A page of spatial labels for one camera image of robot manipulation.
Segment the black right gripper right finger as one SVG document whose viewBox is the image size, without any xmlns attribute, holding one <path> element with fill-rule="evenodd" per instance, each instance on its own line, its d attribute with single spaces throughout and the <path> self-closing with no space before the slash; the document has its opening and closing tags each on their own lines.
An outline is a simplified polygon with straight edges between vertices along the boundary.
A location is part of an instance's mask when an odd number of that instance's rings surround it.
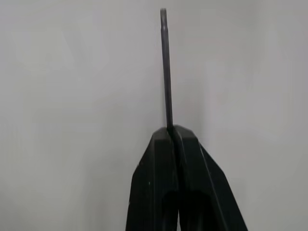
<svg viewBox="0 0 308 231">
<path fill-rule="evenodd" d="M 181 230 L 247 230 L 224 172 L 196 135 L 176 125 L 173 141 L 180 185 Z"/>
</svg>

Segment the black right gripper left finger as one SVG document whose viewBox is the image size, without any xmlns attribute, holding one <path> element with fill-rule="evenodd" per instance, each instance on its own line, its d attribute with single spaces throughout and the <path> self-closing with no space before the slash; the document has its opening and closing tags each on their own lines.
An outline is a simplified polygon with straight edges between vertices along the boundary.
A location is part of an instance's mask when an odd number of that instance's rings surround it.
<svg viewBox="0 0 308 231">
<path fill-rule="evenodd" d="M 178 192 L 173 142 L 166 128 L 155 131 L 131 180 L 126 229 L 175 231 Z"/>
</svg>

